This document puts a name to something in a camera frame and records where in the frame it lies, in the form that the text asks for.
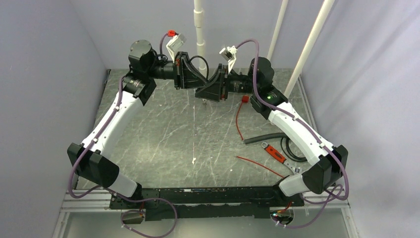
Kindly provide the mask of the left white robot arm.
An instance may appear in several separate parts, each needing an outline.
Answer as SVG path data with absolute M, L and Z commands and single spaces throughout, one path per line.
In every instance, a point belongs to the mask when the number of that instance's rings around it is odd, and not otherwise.
M 176 89 L 195 89 L 209 81 L 190 64 L 189 56 L 179 49 L 184 41 L 178 36 L 166 44 L 169 56 L 156 52 L 149 41 L 138 40 L 130 47 L 129 69 L 118 81 L 118 92 L 110 108 L 93 131 L 79 144 L 72 143 L 67 154 L 72 164 L 67 190 L 72 190 L 75 175 L 123 197 L 129 208 L 142 202 L 142 186 L 121 172 L 110 161 L 116 143 L 132 118 L 144 108 L 153 94 L 156 79 L 173 80 Z

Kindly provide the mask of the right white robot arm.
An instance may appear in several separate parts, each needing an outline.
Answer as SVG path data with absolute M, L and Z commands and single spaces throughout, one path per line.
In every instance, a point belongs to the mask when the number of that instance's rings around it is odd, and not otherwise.
M 284 132 L 303 152 L 310 168 L 284 178 L 279 189 L 273 192 L 273 200 L 279 206 L 291 201 L 292 195 L 311 191 L 323 193 L 340 178 L 344 180 L 345 193 L 334 198 L 345 200 L 349 196 L 349 179 L 345 170 L 348 151 L 343 146 L 334 146 L 319 135 L 296 112 L 288 99 L 272 84 L 274 70 L 268 59 L 252 59 L 247 77 L 229 72 L 227 76 L 215 73 L 210 82 L 196 91 L 196 96 L 215 101 L 226 99 L 228 93 L 252 93 L 254 110 Z

